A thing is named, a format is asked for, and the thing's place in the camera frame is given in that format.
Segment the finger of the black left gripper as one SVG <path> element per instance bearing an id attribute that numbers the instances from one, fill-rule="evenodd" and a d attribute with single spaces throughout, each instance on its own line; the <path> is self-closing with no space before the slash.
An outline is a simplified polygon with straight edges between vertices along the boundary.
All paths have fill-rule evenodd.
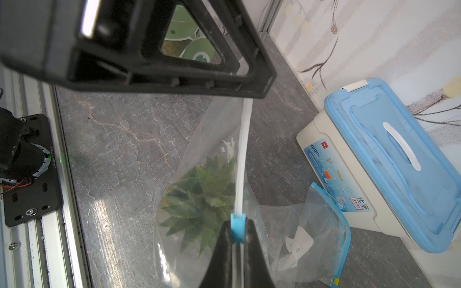
<path id="1" fill-rule="evenodd" d="M 162 51 L 178 7 L 220 63 Z M 276 79 L 242 1 L 2 1 L 1 62 L 85 92 L 262 99 Z"/>

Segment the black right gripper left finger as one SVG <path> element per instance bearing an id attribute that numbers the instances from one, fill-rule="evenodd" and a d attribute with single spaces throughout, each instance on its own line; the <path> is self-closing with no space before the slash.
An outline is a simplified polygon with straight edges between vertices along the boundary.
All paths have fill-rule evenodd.
<path id="1" fill-rule="evenodd" d="M 200 288 L 232 287 L 232 244 L 231 222 L 226 221 L 220 230 Z"/>

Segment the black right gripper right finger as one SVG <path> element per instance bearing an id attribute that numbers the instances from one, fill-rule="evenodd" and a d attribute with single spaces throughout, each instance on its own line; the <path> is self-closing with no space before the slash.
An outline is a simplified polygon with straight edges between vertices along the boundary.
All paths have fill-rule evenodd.
<path id="1" fill-rule="evenodd" d="M 247 218 L 244 240 L 244 287 L 275 288 L 253 220 Z"/>

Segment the blue-zip clear plastic bag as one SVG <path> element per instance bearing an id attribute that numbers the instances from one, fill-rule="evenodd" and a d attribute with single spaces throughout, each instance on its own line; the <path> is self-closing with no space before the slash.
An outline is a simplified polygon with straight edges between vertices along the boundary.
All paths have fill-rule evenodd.
<path id="1" fill-rule="evenodd" d="M 268 269 L 279 288 L 339 285 L 351 229 L 338 202 L 313 183 L 302 204 L 261 206 Z"/>

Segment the white-zip bag with pineapple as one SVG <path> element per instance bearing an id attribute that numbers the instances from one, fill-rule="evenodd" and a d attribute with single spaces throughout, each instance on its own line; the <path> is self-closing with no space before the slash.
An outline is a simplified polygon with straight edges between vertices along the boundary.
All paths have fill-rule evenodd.
<path id="1" fill-rule="evenodd" d="M 166 288 L 196 288 L 218 235 L 233 214 L 255 222 L 263 259 L 267 236 L 245 171 L 253 101 L 216 97 L 193 133 L 155 217 L 154 257 Z"/>

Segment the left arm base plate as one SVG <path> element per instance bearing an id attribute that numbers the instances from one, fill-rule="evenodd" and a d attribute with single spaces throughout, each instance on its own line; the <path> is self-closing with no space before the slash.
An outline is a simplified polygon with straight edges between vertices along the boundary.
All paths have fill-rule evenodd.
<path id="1" fill-rule="evenodd" d="M 54 145 L 46 115 L 15 117 L 1 109 L 1 195 L 8 227 L 62 206 Z"/>

